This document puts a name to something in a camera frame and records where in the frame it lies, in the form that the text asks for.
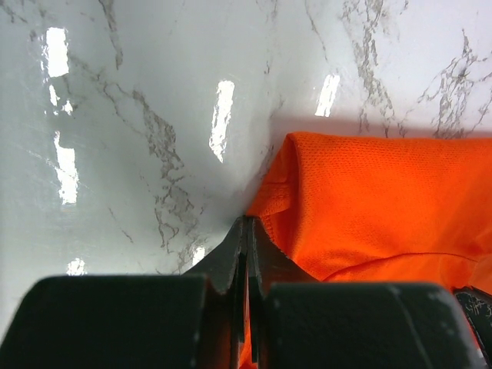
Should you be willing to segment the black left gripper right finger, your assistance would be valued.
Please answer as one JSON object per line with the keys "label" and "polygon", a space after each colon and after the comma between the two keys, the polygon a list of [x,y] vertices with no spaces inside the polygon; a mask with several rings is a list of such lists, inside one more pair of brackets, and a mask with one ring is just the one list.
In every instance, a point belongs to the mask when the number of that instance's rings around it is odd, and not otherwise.
{"label": "black left gripper right finger", "polygon": [[259,368],[482,368],[480,335],[435,284],[322,283],[248,218],[251,359]]}

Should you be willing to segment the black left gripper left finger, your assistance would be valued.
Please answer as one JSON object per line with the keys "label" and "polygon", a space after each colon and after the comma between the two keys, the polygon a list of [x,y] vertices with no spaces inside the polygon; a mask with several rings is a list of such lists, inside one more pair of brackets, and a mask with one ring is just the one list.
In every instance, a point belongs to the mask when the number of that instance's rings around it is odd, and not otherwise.
{"label": "black left gripper left finger", "polygon": [[246,220],[181,275],[43,278],[1,345],[3,368],[236,368]]}

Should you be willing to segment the orange t shirt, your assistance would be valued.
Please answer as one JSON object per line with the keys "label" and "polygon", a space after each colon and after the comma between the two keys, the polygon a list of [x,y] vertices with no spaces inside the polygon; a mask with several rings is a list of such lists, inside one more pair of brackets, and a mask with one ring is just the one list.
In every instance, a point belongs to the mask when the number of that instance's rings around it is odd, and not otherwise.
{"label": "orange t shirt", "polygon": [[491,290],[491,141],[287,135],[248,210],[320,281]]}

